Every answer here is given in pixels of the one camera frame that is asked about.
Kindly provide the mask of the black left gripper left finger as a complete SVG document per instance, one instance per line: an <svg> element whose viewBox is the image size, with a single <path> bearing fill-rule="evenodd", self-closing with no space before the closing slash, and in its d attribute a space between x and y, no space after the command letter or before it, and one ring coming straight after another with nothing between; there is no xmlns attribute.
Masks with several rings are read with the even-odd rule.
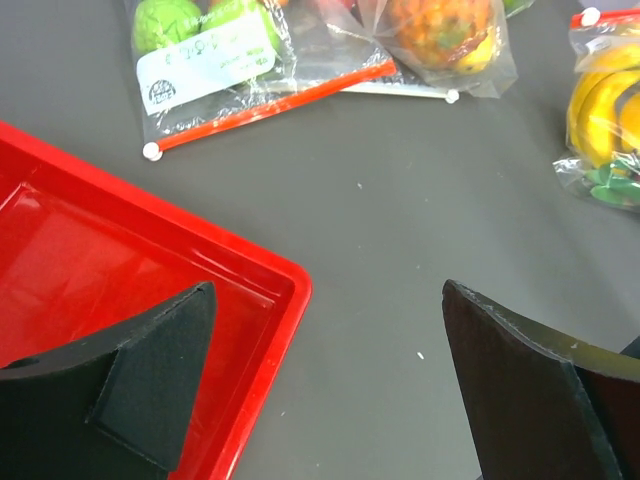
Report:
<svg viewBox="0 0 640 480"><path fill-rule="evenodd" d="M217 310L212 283L1 369L4 479L166 479Z"/></svg>

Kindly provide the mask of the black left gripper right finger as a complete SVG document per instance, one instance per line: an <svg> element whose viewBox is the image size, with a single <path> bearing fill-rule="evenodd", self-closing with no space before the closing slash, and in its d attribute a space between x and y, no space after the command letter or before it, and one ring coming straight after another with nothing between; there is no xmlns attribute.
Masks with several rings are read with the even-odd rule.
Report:
<svg viewBox="0 0 640 480"><path fill-rule="evenodd" d="M442 311L481 478L638 478L637 340L612 352L454 280Z"/></svg>

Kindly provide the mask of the zip bag with bananas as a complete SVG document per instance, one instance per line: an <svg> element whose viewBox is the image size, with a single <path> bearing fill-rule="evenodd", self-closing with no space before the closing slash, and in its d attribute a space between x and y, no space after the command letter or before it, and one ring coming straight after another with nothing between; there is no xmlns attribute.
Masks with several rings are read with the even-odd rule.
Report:
<svg viewBox="0 0 640 480"><path fill-rule="evenodd" d="M576 82L566 110L561 185L610 207L639 209L639 9L588 7L572 18Z"/></svg>

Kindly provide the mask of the yellow fake banana bunch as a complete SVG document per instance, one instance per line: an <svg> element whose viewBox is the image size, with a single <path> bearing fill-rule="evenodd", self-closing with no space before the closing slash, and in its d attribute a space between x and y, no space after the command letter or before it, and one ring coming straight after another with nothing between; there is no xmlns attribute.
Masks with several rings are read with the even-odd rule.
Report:
<svg viewBox="0 0 640 480"><path fill-rule="evenodd" d="M597 55L580 76L567 109L567 138L592 166L613 160L620 132L616 103L638 83L639 46L631 43Z"/></svg>

